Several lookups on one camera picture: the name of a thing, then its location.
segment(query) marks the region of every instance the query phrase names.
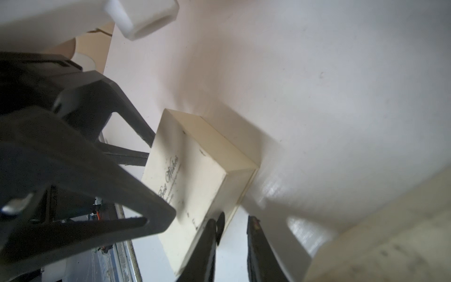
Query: cable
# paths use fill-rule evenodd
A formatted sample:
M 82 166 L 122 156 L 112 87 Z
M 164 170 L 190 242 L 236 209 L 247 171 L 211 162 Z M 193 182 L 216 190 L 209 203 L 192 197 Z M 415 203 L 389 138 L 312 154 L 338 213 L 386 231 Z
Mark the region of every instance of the cable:
M 103 33 L 103 34 L 108 35 L 109 37 L 113 37 L 113 35 L 112 35 L 111 33 L 108 33 L 108 32 L 106 32 L 106 31 L 104 31 L 104 30 L 101 30 L 100 28 L 96 28 L 96 29 L 94 29 L 94 30 L 88 31 L 88 33 L 97 33 L 97 32 L 101 32 L 101 33 Z

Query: white plastic part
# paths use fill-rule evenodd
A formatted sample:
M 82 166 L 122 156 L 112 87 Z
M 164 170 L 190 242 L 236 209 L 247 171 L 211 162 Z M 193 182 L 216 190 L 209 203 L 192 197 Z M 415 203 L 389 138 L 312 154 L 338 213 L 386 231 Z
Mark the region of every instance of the white plastic part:
M 0 51 L 39 52 L 116 21 L 130 40 L 176 18 L 176 0 L 2 0 Z
M 83 68 L 83 71 L 96 69 L 96 62 L 91 57 L 86 56 L 85 54 L 75 52 L 74 56 L 71 58 L 71 61 L 81 66 Z
M 105 11 L 126 38 L 135 40 L 175 20 L 179 4 L 175 0 L 110 0 Z
M 18 215 L 28 206 L 32 198 L 33 193 L 28 193 L 23 199 L 11 199 L 1 208 L 1 212 L 10 216 Z

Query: cardboard box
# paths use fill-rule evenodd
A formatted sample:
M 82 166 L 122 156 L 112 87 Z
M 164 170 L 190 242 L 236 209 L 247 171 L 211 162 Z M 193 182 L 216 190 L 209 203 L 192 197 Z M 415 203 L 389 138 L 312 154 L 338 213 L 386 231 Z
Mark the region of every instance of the cardboard box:
M 142 182 L 177 211 L 159 235 L 176 275 L 210 218 L 227 229 L 258 166 L 199 116 L 164 110 Z

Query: dark spot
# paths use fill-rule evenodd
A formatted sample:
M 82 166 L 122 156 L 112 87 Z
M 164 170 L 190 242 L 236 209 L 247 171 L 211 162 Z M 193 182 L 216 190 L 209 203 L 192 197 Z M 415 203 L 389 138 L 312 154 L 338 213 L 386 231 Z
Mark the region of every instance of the dark spot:
M 416 257 L 413 261 L 407 264 L 407 269 L 411 273 L 415 273 L 417 271 L 417 268 L 422 266 L 423 264 L 426 264 L 426 261 L 422 257 Z
M 254 229 L 260 230 L 261 229 L 260 223 L 259 223 L 260 221 L 256 217 L 251 217 L 251 219 L 252 219 L 252 224 L 254 225 Z
M 406 250 L 401 248 L 400 245 L 393 245 L 393 247 L 395 248 L 395 250 L 402 253 L 403 255 L 409 256 L 409 254 L 406 252 Z
M 58 105 L 56 106 L 56 108 L 53 110 L 53 113 L 54 113 L 54 114 L 59 113 L 60 110 L 61 110 L 61 108 L 62 108 L 62 104 L 58 104 Z
M 365 268 L 363 266 L 361 266 L 361 265 L 352 265 L 351 266 L 351 270 L 354 273 L 360 273 L 360 272 L 364 272 Z

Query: white table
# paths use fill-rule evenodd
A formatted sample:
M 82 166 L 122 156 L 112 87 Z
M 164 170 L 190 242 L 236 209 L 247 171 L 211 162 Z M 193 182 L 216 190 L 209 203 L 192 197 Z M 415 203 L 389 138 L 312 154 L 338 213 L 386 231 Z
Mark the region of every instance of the white table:
M 105 75 L 157 129 L 201 115 L 261 170 L 217 251 L 216 281 L 247 281 L 247 213 L 294 280 L 325 241 L 451 161 L 446 0 L 180 0 Z M 149 151 L 113 116 L 114 145 Z M 142 168 L 127 167 L 137 177 Z M 143 280 L 174 281 L 156 236 L 133 241 Z

